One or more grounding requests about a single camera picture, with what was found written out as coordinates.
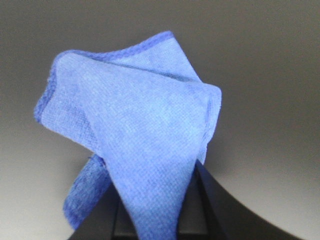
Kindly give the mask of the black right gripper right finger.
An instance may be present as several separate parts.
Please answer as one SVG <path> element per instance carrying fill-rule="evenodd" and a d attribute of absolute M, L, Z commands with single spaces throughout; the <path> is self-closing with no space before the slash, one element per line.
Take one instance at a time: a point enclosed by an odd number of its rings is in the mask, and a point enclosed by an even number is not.
<path fill-rule="evenodd" d="M 181 240 L 317 240 L 320 189 L 296 181 L 223 184 L 196 162 L 178 222 Z"/>

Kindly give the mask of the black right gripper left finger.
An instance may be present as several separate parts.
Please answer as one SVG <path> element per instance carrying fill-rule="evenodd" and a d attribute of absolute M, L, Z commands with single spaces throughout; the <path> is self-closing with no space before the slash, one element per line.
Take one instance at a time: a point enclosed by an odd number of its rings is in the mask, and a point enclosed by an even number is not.
<path fill-rule="evenodd" d="M 138 235 L 120 196 L 111 184 L 70 240 L 137 240 Z"/>

